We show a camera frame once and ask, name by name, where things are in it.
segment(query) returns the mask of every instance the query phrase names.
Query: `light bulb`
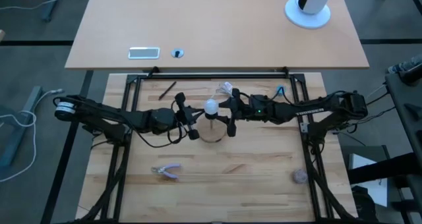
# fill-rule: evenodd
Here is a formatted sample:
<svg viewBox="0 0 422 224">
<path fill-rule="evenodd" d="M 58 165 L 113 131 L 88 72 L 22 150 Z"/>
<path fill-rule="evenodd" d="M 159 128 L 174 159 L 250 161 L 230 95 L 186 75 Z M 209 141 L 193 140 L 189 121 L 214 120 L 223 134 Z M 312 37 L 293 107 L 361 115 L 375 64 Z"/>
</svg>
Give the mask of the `light bulb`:
<svg viewBox="0 0 422 224">
<path fill-rule="evenodd" d="M 218 102 L 214 99 L 208 99 L 204 104 L 205 113 L 215 115 L 218 112 Z"/>
</svg>

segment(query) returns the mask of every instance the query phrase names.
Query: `pliers with purple handles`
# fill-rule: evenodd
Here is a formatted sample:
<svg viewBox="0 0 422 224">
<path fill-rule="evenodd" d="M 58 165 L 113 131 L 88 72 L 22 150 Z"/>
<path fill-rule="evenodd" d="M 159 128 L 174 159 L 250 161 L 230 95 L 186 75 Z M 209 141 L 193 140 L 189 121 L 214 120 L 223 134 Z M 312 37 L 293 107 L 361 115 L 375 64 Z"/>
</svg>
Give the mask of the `pliers with purple handles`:
<svg viewBox="0 0 422 224">
<path fill-rule="evenodd" d="M 180 166 L 181 166 L 181 164 L 179 164 L 179 163 L 170 163 L 170 164 L 164 165 L 162 167 L 151 167 L 151 171 L 153 173 L 157 174 L 157 175 L 165 175 L 165 176 L 172 178 L 172 179 L 178 179 L 179 177 L 177 175 L 168 173 L 166 171 L 166 169 L 178 168 Z"/>
</svg>

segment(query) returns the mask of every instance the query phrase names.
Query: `black metal frame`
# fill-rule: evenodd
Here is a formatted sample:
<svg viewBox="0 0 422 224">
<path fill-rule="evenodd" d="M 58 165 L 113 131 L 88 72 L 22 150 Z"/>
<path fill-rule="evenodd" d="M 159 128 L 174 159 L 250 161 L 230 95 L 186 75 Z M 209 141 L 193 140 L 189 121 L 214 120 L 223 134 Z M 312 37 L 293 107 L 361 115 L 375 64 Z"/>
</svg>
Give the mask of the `black metal frame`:
<svg viewBox="0 0 422 224">
<path fill-rule="evenodd" d="M 284 69 L 283 72 L 273 72 L 273 73 L 185 73 L 185 74 L 153 74 L 157 72 L 158 69 L 154 68 L 149 74 L 130 74 L 127 76 L 125 92 L 123 94 L 123 101 L 121 108 L 126 109 L 128 98 L 129 98 L 129 91 L 132 86 L 135 87 L 134 98 L 132 102 L 131 110 L 136 110 L 136 106 L 138 104 L 138 97 L 141 87 L 141 82 L 143 80 L 152 79 L 168 79 L 168 80 L 178 80 L 178 79 L 233 79 L 233 78 L 254 78 L 254 79 L 265 79 L 265 78 L 279 78 L 279 79 L 290 79 L 292 94 L 295 102 L 298 102 L 299 93 L 297 84 L 300 85 L 301 91 L 303 94 L 303 100 L 309 100 L 309 95 L 307 91 L 305 75 L 304 74 L 289 74 L 287 69 Z M 85 78 L 84 85 L 90 81 L 92 77 L 92 71 L 88 72 Z M 81 95 L 87 95 L 87 89 L 82 87 Z M 313 116 L 307 115 L 308 121 L 313 122 Z M 303 117 L 300 116 L 297 118 L 298 123 L 303 122 Z M 65 174 L 67 161 L 69 160 L 69 156 L 71 154 L 71 149 L 73 145 L 73 140 L 76 135 L 76 130 L 78 128 L 78 123 L 72 123 L 71 128 L 69 129 L 69 133 L 65 143 L 65 149 L 63 150 L 59 166 L 57 168 L 55 179 L 53 182 L 53 186 L 51 187 L 51 192 L 49 194 L 49 198 L 47 200 L 47 204 L 45 206 L 44 214 L 42 217 L 41 223 L 47 224 L 51 222 L 51 217 L 53 215 L 55 203 L 57 201 L 57 197 L 59 194 L 59 190 L 61 187 L 61 183 L 63 181 L 63 177 Z M 360 221 L 358 219 L 346 218 L 345 219 L 335 219 L 334 212 L 332 209 L 332 203 L 338 204 L 337 199 L 335 199 L 334 195 L 329 191 L 328 185 L 326 182 L 326 175 L 324 171 L 324 164 L 322 162 L 321 151 L 319 147 L 315 147 L 315 161 L 316 161 L 316 169 L 313 167 L 313 162 L 311 161 L 311 153 L 309 151 L 309 145 L 306 141 L 306 134 L 301 133 L 301 140 L 303 146 L 303 153 L 305 157 L 305 164 L 309 176 L 309 189 L 311 193 L 311 200 L 313 205 L 313 212 L 315 216 L 315 223 L 367 223 L 370 224 L 371 222 Z M 123 147 L 123 157 L 119 168 L 116 170 L 117 165 L 117 156 L 119 154 L 119 148 Z M 113 153 L 111 155 L 111 161 L 109 166 L 109 173 L 107 177 L 106 188 L 103 194 L 100 196 L 96 204 L 92 207 L 92 209 L 85 215 L 82 219 L 75 220 L 74 223 L 119 223 L 119 216 L 121 211 L 121 202 L 123 199 L 123 191 L 125 185 L 125 177 L 126 177 L 126 168 L 129 161 L 129 151 L 131 147 L 131 141 L 124 141 L 121 144 L 116 144 L 113 147 Z M 326 206 L 326 216 L 321 216 L 320 205 L 317 195 L 317 187 L 315 185 L 317 183 L 323 193 L 324 197 L 324 205 Z M 113 217 L 108 218 L 109 212 L 109 201 L 110 195 L 117 185 L 117 195 L 115 199 L 115 209 L 113 211 Z M 94 220 L 98 213 L 101 211 L 100 220 Z"/>
</svg>

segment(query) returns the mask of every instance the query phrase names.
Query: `floor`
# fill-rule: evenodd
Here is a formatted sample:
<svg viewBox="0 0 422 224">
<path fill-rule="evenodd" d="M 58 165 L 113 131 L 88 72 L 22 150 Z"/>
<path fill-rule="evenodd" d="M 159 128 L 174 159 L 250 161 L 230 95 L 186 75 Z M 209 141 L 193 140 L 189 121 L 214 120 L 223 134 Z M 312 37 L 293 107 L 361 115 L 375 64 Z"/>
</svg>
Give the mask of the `floor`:
<svg viewBox="0 0 422 224">
<path fill-rule="evenodd" d="M 3 5 L 36 4 L 45 0 L 0 0 Z M 73 40 L 88 0 L 60 0 L 53 20 L 46 24 L 40 17 L 43 8 L 33 11 L 0 11 L 0 28 L 5 40 Z M 346 0 L 347 7 L 361 39 L 421 39 L 422 12 L 412 0 Z M 386 67 L 408 60 L 422 53 L 421 44 L 364 45 L 371 65 L 368 70 L 324 70 L 322 75 L 328 92 L 357 90 L 367 95 L 384 82 Z M 34 85 L 45 90 L 63 88 L 68 94 L 77 94 L 84 72 L 64 70 L 70 47 L 0 47 L 0 101 L 19 110 Z M 89 97 L 101 101 L 109 71 L 94 73 Z M 372 115 L 392 107 L 386 96 L 370 106 Z M 58 164 L 69 124 L 53 116 L 51 98 L 43 100 L 37 109 L 37 160 L 21 176 L 0 183 L 0 220 L 2 223 L 39 223 L 53 176 Z M 0 131 L 5 136 L 7 128 Z M 358 128 L 353 134 L 368 146 L 385 144 L 391 156 L 411 151 L 397 112 Z M 339 135 L 342 146 L 360 146 L 350 138 Z M 69 221 L 75 216 L 84 171 L 88 163 L 91 136 L 79 130 L 53 222 Z M 0 177 L 21 170 L 32 159 L 32 132 L 27 132 L 10 169 L 0 169 Z M 390 209 L 379 208 L 381 221 L 402 223 L 400 215 Z M 415 215 L 414 221 L 422 223 Z"/>
</svg>

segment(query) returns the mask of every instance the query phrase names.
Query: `pliers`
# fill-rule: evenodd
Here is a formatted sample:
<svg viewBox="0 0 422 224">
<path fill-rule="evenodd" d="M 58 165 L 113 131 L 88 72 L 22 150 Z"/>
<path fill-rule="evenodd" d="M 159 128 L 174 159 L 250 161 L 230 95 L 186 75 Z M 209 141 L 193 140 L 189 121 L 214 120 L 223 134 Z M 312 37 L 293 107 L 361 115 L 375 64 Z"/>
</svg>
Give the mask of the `pliers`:
<svg viewBox="0 0 422 224">
<path fill-rule="evenodd" d="M 172 179 L 178 179 L 178 178 L 179 178 L 179 176 L 174 175 L 174 174 L 171 174 L 171 173 L 168 173 L 168 172 L 166 171 L 166 169 L 170 169 L 170 168 L 178 168 L 178 167 L 180 167 L 180 166 L 181 166 L 181 164 L 180 164 L 180 163 L 170 163 L 170 164 L 168 164 L 168 165 L 164 165 L 164 166 L 162 166 L 162 167 L 151 167 L 151 171 L 152 171 L 154 174 L 157 174 L 157 175 L 165 175 L 165 176 L 167 176 L 167 177 L 169 177 L 169 178 L 172 178 Z"/>
</svg>

